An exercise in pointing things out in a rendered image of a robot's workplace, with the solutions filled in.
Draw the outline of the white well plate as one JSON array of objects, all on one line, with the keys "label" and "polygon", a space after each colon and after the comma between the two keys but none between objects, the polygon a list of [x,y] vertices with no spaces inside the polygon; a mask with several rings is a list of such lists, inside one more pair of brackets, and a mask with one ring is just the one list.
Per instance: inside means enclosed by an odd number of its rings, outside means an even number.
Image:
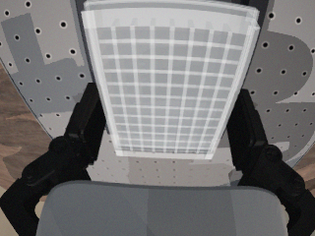
[{"label": "white well plate", "polygon": [[220,0],[86,0],[84,8],[116,155],[212,159],[250,64],[260,11]]}]

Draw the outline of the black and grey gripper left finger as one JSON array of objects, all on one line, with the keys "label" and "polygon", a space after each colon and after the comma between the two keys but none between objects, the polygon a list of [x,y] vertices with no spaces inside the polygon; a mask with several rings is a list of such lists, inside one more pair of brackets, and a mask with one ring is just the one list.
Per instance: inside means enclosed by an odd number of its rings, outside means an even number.
[{"label": "black and grey gripper left finger", "polygon": [[28,164],[21,179],[0,198],[0,207],[19,236],[36,235],[35,206],[53,187],[68,181],[92,181],[86,168],[97,161],[105,124],[96,83],[88,83],[64,136],[53,139],[48,152]]}]

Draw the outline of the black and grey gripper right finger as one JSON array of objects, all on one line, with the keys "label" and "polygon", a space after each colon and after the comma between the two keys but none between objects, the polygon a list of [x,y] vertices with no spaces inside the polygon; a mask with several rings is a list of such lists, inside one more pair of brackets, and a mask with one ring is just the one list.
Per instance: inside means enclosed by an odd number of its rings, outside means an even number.
[{"label": "black and grey gripper right finger", "polygon": [[276,194],[289,216],[288,236],[310,236],[315,230],[315,198],[303,178],[283,161],[281,150],[268,144],[248,89],[240,90],[226,129],[232,164],[243,174],[237,186]]}]

